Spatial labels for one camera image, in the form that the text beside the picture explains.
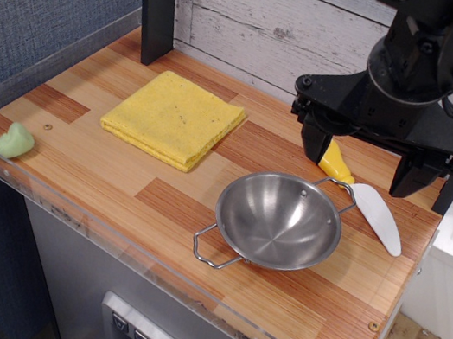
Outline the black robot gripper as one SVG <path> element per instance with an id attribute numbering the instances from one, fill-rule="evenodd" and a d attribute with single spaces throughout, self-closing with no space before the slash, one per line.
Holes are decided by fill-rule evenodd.
<path id="1" fill-rule="evenodd" d="M 390 196 L 406 198 L 453 170 L 453 118 L 437 102 L 414 104 L 385 95 L 367 71 L 305 74 L 292 111 L 306 157 L 320 163 L 332 137 L 351 136 L 399 154 Z"/>

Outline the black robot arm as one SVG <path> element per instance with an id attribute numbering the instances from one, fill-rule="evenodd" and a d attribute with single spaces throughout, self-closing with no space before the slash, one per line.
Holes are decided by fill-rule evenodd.
<path id="1" fill-rule="evenodd" d="M 408 197 L 453 175 L 453 0 L 378 0 L 395 17 L 364 71 L 301 75 L 292 113 L 306 157 L 337 136 L 399 155 L 390 194 Z"/>

